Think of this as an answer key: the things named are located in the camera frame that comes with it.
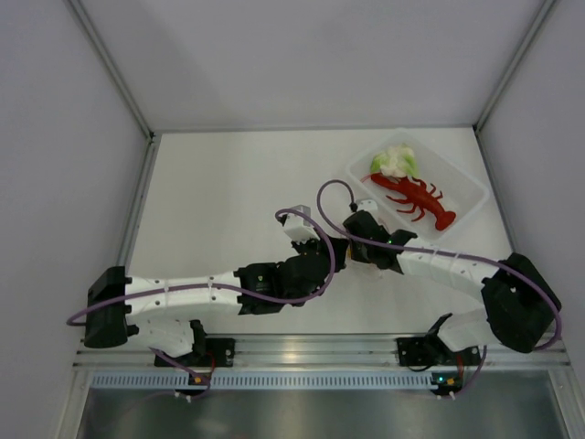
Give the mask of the red toy lobster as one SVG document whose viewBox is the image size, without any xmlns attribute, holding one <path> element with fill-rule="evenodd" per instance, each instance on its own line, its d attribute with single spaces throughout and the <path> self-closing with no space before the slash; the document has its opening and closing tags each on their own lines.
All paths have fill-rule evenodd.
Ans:
<svg viewBox="0 0 585 439">
<path fill-rule="evenodd" d="M 448 229 L 457 219 L 457 214 L 445 208 L 441 200 L 444 195 L 434 184 L 426 183 L 416 177 L 385 177 L 381 173 L 370 174 L 362 178 L 363 182 L 371 181 L 375 186 L 384 189 L 384 197 L 394 203 L 405 206 L 398 213 L 419 215 L 412 222 L 422 220 L 427 213 L 434 217 L 434 229 Z"/>
</svg>

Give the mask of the white toy cauliflower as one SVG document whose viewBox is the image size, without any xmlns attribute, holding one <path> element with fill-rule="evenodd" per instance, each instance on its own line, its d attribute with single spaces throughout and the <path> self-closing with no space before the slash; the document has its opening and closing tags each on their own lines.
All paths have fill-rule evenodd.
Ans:
<svg viewBox="0 0 585 439">
<path fill-rule="evenodd" d="M 370 173 L 385 177 L 418 177 L 418 163 L 413 149 L 407 144 L 391 145 L 374 156 Z"/>
</svg>

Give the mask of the clear zip top bag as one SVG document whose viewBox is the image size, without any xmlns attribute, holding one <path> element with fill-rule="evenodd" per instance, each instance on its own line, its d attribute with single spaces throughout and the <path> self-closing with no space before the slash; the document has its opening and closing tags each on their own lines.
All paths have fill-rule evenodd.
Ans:
<svg viewBox="0 0 585 439">
<path fill-rule="evenodd" d="M 367 219 L 365 225 L 361 225 L 358 220 L 347 219 L 344 222 L 344 228 L 348 233 L 359 238 L 385 243 L 390 240 L 388 230 L 375 219 Z M 349 245 L 351 245 L 353 253 L 353 260 L 350 260 L 351 265 L 357 275 L 370 281 L 381 279 L 383 277 L 382 270 L 368 259 L 368 250 L 373 250 L 376 256 L 383 256 L 385 250 L 377 246 L 369 247 L 368 244 L 358 241 L 350 241 Z"/>
</svg>

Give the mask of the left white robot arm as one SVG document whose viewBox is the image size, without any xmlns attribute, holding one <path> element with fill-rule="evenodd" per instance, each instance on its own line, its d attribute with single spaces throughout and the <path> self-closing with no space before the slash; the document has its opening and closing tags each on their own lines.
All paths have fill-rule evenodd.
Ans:
<svg viewBox="0 0 585 439">
<path fill-rule="evenodd" d="M 110 267 L 88 291 L 83 344 L 105 349 L 132 341 L 196 365 L 207 353 L 204 316 L 266 316 L 287 305 L 301 307 L 323 292 L 330 273 L 346 267 L 345 239 L 296 242 L 293 248 L 296 255 L 283 262 L 202 278 L 131 277 L 122 266 Z"/>
</svg>

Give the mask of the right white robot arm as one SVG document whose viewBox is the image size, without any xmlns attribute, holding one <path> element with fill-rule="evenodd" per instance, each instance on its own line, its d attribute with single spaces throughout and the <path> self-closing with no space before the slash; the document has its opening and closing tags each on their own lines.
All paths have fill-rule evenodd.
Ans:
<svg viewBox="0 0 585 439">
<path fill-rule="evenodd" d="M 447 312 L 429 329 L 426 349 L 436 362 L 446 363 L 459 351 L 494 343 L 531 353 L 559 316 L 561 302 L 536 266 L 520 253 L 493 261 L 448 252 L 414 232 L 388 232 L 366 210 L 350 215 L 343 227 L 351 237 L 354 260 L 428 279 L 480 303 L 470 312 Z"/>
</svg>

